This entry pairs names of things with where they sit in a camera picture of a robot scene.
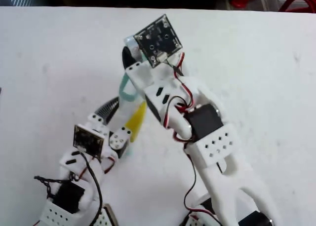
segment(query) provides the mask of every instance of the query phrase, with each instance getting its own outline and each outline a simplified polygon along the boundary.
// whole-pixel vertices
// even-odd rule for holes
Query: circuit board
[[[164,62],[182,48],[182,45],[166,15],[134,35],[152,68]]]
[[[87,154],[100,158],[103,141],[97,135],[75,125],[74,147],[84,148]]]

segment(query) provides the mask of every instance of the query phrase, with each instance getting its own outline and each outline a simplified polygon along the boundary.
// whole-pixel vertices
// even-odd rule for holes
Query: red wire
[[[40,220],[37,221],[33,226],[36,226],[36,225],[38,225],[39,223],[40,223]]]
[[[181,68],[182,69],[182,63],[183,63],[183,60],[184,60],[184,56],[185,56],[185,53],[181,53],[181,57],[180,57],[180,60],[176,66],[176,68]],[[184,105],[183,107],[177,107],[176,106],[176,109],[180,112],[180,113],[184,113],[186,111],[186,109],[192,107],[194,105],[194,100],[193,100],[193,94],[192,92],[190,91],[190,89],[178,78],[177,76],[177,73],[176,71],[173,72],[173,75],[174,77],[181,83],[182,87],[186,90],[186,92],[189,94],[189,97],[190,97],[190,103],[189,105]],[[166,111],[166,114],[164,116],[164,120],[163,120],[163,126],[164,128],[168,128],[168,123],[169,123],[169,114],[168,114],[169,110]]]
[[[108,159],[112,160],[113,163],[108,169],[104,170],[104,174],[107,174],[115,165],[115,159],[113,157],[109,156]]]

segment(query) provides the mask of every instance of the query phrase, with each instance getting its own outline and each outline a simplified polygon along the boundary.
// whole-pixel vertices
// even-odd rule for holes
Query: white surface
[[[74,124],[117,95],[123,39],[167,13],[193,74],[222,99],[287,226],[316,221],[316,15],[0,8],[0,225],[32,225]],[[171,131],[148,112],[132,155],[105,177],[120,225],[177,225],[193,182]],[[199,179],[189,201],[206,192]]]

